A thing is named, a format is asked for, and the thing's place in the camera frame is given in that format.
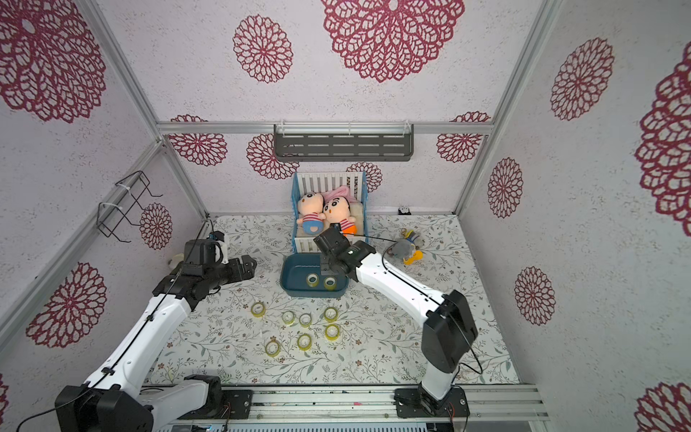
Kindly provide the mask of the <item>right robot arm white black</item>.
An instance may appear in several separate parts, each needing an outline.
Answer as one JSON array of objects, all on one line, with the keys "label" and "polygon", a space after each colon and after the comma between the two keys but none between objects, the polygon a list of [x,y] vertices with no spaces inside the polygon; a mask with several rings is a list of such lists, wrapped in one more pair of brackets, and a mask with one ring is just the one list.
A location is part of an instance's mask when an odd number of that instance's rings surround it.
[{"label": "right robot arm white black", "polygon": [[351,242],[338,225],[322,232],[314,243],[330,271],[385,295],[421,328],[426,372],[417,388],[394,391],[397,415],[453,419],[458,414],[467,418],[468,401],[455,378],[465,367],[462,358],[473,352],[479,333],[466,297],[456,290],[442,293],[418,282],[370,244]]}]

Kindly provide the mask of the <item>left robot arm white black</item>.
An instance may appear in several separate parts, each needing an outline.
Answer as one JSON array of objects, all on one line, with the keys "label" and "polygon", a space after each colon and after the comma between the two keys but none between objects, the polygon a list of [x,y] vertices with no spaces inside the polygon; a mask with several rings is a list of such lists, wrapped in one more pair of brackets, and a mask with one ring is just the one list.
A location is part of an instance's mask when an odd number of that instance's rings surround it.
[{"label": "left robot arm white black", "polygon": [[155,431],[188,414],[222,411],[217,376],[193,374],[150,396],[141,393],[172,333],[210,291],[254,277],[257,262],[244,255],[210,265],[179,264],[153,292],[144,313],[117,349],[79,385],[66,386],[55,409],[62,431]]}]

